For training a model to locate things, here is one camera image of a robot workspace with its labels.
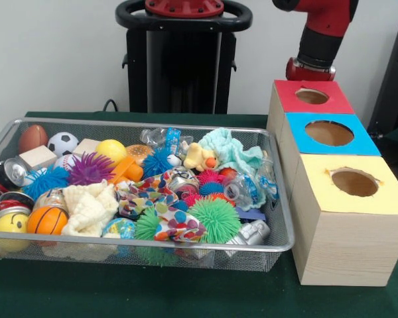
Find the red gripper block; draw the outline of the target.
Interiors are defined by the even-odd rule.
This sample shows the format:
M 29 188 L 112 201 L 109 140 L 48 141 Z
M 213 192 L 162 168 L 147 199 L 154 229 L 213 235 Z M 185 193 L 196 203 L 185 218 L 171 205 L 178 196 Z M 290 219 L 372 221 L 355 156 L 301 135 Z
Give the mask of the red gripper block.
M 333 81 L 336 74 L 334 66 L 314 68 L 291 57 L 286 66 L 286 78 L 289 81 Z

